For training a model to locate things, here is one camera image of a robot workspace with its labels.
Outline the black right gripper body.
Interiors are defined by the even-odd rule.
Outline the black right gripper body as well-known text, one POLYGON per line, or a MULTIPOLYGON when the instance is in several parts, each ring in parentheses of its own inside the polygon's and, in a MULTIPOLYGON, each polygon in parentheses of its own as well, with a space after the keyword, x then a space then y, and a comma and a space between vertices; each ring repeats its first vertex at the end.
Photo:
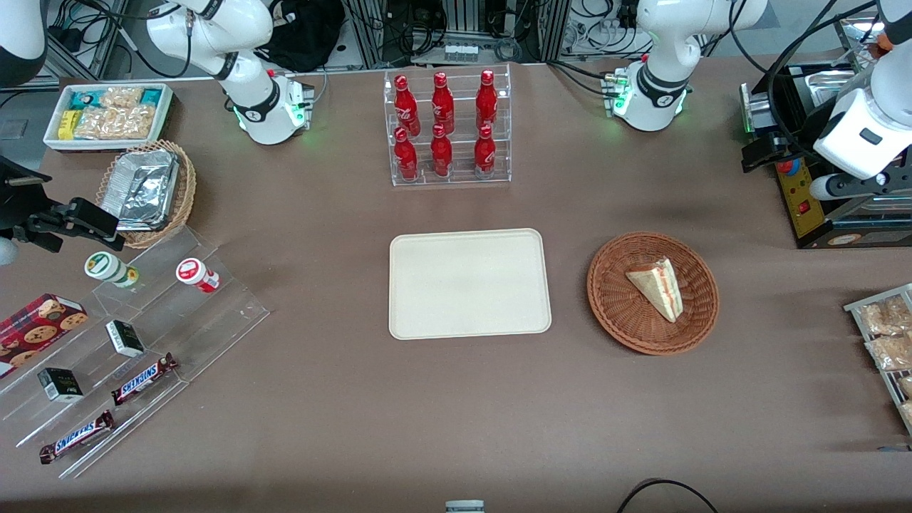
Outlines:
POLYGON ((10 265, 19 256, 14 241, 33 242, 36 232, 30 221, 51 207, 43 191, 50 177, 1 157, 1 265, 10 265))

